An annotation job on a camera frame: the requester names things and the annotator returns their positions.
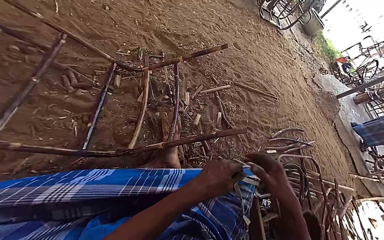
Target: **grass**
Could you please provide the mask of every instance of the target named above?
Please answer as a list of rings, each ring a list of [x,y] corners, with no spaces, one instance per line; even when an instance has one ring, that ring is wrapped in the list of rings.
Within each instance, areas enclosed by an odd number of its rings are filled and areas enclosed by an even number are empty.
[[[332,62],[342,56],[341,52],[333,46],[333,43],[330,41],[330,39],[327,39],[323,36],[322,32],[317,33],[317,37],[312,44],[316,50],[317,55],[324,58],[327,57]]]

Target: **dirt floor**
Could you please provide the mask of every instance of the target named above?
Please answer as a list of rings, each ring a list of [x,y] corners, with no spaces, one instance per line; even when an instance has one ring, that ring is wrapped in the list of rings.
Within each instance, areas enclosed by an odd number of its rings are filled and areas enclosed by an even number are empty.
[[[321,65],[312,54],[291,43],[272,25],[259,18],[255,1],[244,0],[23,0],[29,9],[54,20],[72,32],[122,62],[141,65],[137,49],[146,53],[165,52],[168,58],[195,52],[207,47],[228,43],[229,48],[181,63],[182,93],[193,92],[200,85],[215,87],[214,76],[220,85],[238,81],[279,97],[279,101],[233,86],[220,92],[227,118],[235,126],[248,126],[248,134],[209,141],[213,152],[243,157],[245,153],[268,146],[271,133],[281,128],[300,127],[306,134],[289,133],[302,140],[315,140],[313,148],[304,149],[313,156],[327,180],[337,178],[340,184],[352,186],[348,177],[350,159],[334,129],[338,102],[334,96],[322,92],[312,82]],[[0,0],[0,23],[25,35],[51,44],[57,32],[38,20],[20,12]],[[20,50],[9,47],[15,45]],[[28,81],[42,54],[10,36],[0,38],[0,113]],[[75,65],[75,69],[95,78],[103,85],[110,63],[78,43],[68,39],[57,61]],[[173,83],[173,69],[169,66]],[[83,95],[67,93],[61,87],[61,76],[67,73],[50,67],[32,93],[19,107],[0,140],[43,146],[80,149],[84,143],[96,108],[99,90],[92,88]],[[117,90],[110,90],[98,127],[93,133],[90,150],[120,150],[126,148],[134,130],[128,117],[138,117],[140,102],[134,87],[139,87],[141,74],[121,72],[123,79]],[[152,71],[152,82],[163,80],[163,70]],[[192,101],[193,115],[202,114],[203,132],[216,131],[218,107],[212,94],[201,95]],[[172,112],[169,106],[150,104],[137,146],[161,141],[160,112]],[[196,133],[192,121],[181,113],[181,137]],[[183,167],[202,166],[197,157],[200,151],[184,146]],[[149,160],[149,154],[122,158],[81,158],[26,154],[0,151],[0,180],[34,176],[51,172],[90,168],[137,167]]]

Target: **hand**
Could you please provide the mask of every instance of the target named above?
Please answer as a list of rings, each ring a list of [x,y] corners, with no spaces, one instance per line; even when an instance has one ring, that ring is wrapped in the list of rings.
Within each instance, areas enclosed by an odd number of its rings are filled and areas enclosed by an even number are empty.
[[[245,161],[252,165],[251,172],[263,181],[269,193],[281,204],[291,205],[292,201],[298,201],[280,162],[264,152],[249,153],[246,157],[249,159]]]
[[[218,197],[233,190],[233,185],[245,174],[242,165],[224,158],[208,162],[201,172],[189,182],[199,202]]]

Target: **foot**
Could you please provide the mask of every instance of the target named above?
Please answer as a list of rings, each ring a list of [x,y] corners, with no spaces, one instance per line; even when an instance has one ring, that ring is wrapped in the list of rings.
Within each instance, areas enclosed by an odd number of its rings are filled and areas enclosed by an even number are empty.
[[[160,150],[158,156],[140,168],[180,168],[177,146]]]

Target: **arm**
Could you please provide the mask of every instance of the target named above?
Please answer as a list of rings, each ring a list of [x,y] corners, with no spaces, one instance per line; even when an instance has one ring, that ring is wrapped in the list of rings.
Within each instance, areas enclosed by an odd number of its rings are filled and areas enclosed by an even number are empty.
[[[302,207],[288,183],[282,164],[263,152],[247,155],[251,171],[259,177],[269,193],[278,199],[283,225],[289,227],[284,234],[288,239],[310,240]]]
[[[188,184],[133,216],[105,240],[155,239],[179,214],[201,201],[231,191],[243,177],[240,164],[226,159],[210,161]]]

